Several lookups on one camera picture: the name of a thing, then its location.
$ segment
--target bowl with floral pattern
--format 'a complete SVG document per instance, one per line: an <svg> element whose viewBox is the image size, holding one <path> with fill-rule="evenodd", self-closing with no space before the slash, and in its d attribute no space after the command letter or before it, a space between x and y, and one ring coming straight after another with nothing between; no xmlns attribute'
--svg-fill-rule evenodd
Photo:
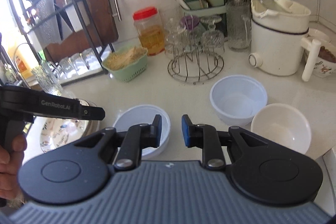
<svg viewBox="0 0 336 224"><path fill-rule="evenodd" d="M320 78L326 78L336 72L336 47L328 42L321 41L321 50L316 59L313 74Z"/></svg>

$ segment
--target wooden cutting board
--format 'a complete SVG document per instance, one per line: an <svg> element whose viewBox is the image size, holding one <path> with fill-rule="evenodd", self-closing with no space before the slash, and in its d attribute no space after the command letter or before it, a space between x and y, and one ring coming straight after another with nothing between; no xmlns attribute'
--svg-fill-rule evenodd
<svg viewBox="0 0 336 224"><path fill-rule="evenodd" d="M113 12L110 6L110 0L86 0L97 27L100 40L96 38L93 31L93 25L90 24L87 28L96 47L107 45L115 42L118 39L118 31L112 16ZM59 7L64 6L64 0L56 0ZM66 38L62 44L50 44L46 47L45 55L48 61L59 62L65 57L71 57L73 54L83 52L90 45L86 39L84 31L72 33Z"/></svg>

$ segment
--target kitchen counter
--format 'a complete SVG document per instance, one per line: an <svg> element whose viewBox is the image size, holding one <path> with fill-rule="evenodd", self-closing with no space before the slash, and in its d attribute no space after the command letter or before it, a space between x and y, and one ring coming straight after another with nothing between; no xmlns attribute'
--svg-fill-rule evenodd
<svg viewBox="0 0 336 224"><path fill-rule="evenodd" d="M321 79L312 75L309 82L303 82L303 64L294 75L272 76L252 68L248 63L247 52L232 52L227 49L223 59L224 69L221 73L203 84L191 85L173 79L167 71L169 60L161 53L149 57L147 70L128 83L102 75L67 86L65 90L72 91L77 98L92 101L104 108L106 117L100 128L112 126L122 112L139 104L153 104L163 108L171 120L170 139L165 151L154 159L198 160L201 159L201 150L187 149L184 146L182 115L188 114L193 123L211 124L218 130L227 130L228 126L217 117L211 106L211 87L228 75L249 75L264 85L268 93L268 104L289 104L307 117L312 129L308 156L317 159L336 145L336 77ZM41 153L38 127L42 128L43 125L38 124L43 122L38 121L27 138L29 144L25 161Z"/></svg>

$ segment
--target finger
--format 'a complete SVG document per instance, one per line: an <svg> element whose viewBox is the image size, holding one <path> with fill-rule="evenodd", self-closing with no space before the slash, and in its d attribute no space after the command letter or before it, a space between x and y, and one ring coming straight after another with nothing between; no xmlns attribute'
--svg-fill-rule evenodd
<svg viewBox="0 0 336 224"><path fill-rule="evenodd" d="M20 134L13 139L12 149L15 152L21 152L27 149L27 141L23 134Z"/></svg>
<svg viewBox="0 0 336 224"><path fill-rule="evenodd" d="M7 191L7 190L1 190L0 189L0 198L5 198L5 199L14 199L17 197L18 193L19 193L19 187L13 189L13 190L10 190L10 191Z"/></svg>
<svg viewBox="0 0 336 224"><path fill-rule="evenodd" d="M0 173L16 175L22 165L24 152L12 152L8 164L0 164Z"/></svg>
<svg viewBox="0 0 336 224"><path fill-rule="evenodd" d="M1 190L13 190L17 185L16 175L0 174L0 189Z"/></svg>
<svg viewBox="0 0 336 224"><path fill-rule="evenodd" d="M0 146L0 164L7 164L9 163L11 157L9 153Z"/></svg>

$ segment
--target white ceramic bowl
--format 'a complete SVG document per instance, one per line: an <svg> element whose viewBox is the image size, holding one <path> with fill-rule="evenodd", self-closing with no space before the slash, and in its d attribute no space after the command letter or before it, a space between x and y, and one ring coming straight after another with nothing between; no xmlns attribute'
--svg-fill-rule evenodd
<svg viewBox="0 0 336 224"><path fill-rule="evenodd" d="M125 111L113 124L113 127L120 131L127 131L129 127L140 124L140 123L148 123L151 124L154 120L156 114L162 116L162 131L161 131L161 139L160 146L158 148L148 147L142 150L142 159L147 160L154 156L159 155L163 150L165 150L170 133L170 119L162 108L154 106L154 105L138 105L132 107Z"/></svg>
<svg viewBox="0 0 336 224"><path fill-rule="evenodd" d="M213 85L210 101L218 117L228 126L245 126L267 104L267 92L251 77L231 75Z"/></svg>
<svg viewBox="0 0 336 224"><path fill-rule="evenodd" d="M306 117L296 108L271 104L253 118L251 132L305 154L311 143L311 130Z"/></svg>

